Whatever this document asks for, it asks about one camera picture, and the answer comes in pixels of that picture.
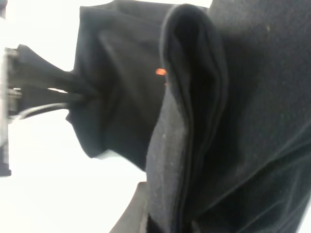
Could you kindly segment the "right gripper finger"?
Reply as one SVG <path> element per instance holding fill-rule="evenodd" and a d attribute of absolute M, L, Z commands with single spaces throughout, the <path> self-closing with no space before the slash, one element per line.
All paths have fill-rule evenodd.
<path fill-rule="evenodd" d="M 59 109 L 69 109 L 85 100 L 76 93 L 61 93 L 49 89 L 23 88 L 17 100 L 18 114 L 42 114 Z"/>
<path fill-rule="evenodd" d="M 97 91 L 74 72 L 52 65 L 26 45 L 14 49 L 14 87 L 34 86 L 62 90 L 68 94 L 93 97 Z"/>

